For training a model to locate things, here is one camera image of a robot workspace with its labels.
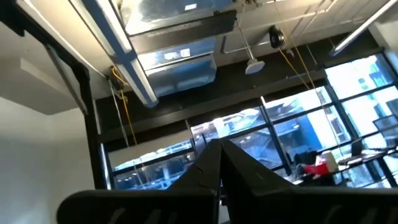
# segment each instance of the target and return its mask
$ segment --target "white wall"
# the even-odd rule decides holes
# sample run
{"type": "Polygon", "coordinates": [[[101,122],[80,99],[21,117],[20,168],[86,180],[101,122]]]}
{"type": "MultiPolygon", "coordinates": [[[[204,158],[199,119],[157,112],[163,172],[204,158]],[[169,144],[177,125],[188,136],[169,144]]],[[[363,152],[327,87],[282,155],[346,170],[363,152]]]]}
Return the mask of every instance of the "white wall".
{"type": "Polygon", "coordinates": [[[0,98],[0,223],[56,223],[68,195],[93,189],[83,115],[46,116],[0,98]]]}

